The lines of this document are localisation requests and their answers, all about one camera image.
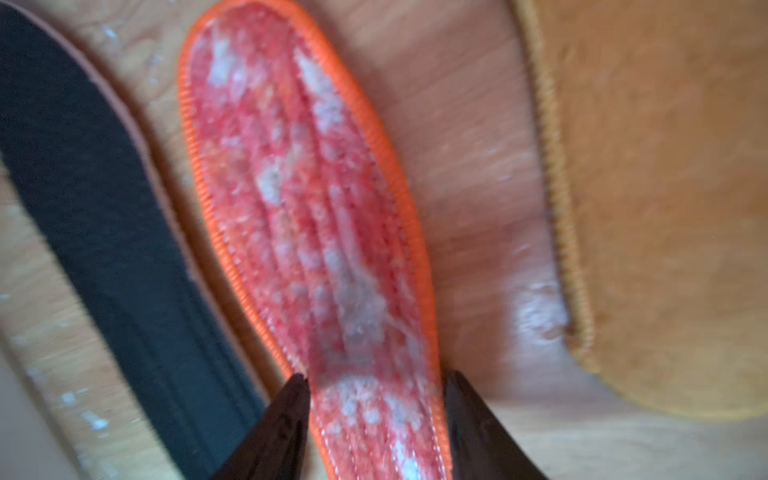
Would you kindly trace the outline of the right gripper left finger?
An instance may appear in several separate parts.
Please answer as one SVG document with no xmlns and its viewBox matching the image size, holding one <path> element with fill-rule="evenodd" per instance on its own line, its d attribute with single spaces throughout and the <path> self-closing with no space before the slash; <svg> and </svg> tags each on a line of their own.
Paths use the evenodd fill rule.
<svg viewBox="0 0 768 480">
<path fill-rule="evenodd" d="M 297 480 L 309 430 L 307 378 L 292 375 L 212 480 Z"/>
</svg>

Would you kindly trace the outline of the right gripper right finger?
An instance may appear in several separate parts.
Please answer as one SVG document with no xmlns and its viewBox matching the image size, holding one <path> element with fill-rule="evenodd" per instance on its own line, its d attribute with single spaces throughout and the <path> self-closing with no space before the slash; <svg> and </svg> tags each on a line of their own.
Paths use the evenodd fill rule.
<svg viewBox="0 0 768 480">
<path fill-rule="evenodd" d="M 455 479 L 546 479 L 461 372 L 443 378 Z"/>
</svg>

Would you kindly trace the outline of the red insole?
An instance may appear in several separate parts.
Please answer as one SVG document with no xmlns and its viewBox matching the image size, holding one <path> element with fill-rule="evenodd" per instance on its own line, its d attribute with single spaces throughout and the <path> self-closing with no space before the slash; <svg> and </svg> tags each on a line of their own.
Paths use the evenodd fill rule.
<svg viewBox="0 0 768 480">
<path fill-rule="evenodd" d="M 222 1 L 184 42 L 182 126 L 214 251 L 332 479 L 449 479 L 425 240 L 375 110 L 293 1 Z"/>
</svg>

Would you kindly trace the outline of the white storage tray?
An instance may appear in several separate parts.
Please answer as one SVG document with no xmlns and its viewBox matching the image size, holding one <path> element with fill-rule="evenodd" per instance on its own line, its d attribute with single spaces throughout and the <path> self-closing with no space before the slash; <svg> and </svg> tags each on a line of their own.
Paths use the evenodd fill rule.
<svg viewBox="0 0 768 480">
<path fill-rule="evenodd" d="M 5 347 L 1 349 L 1 477 L 83 477 L 42 400 Z"/>
</svg>

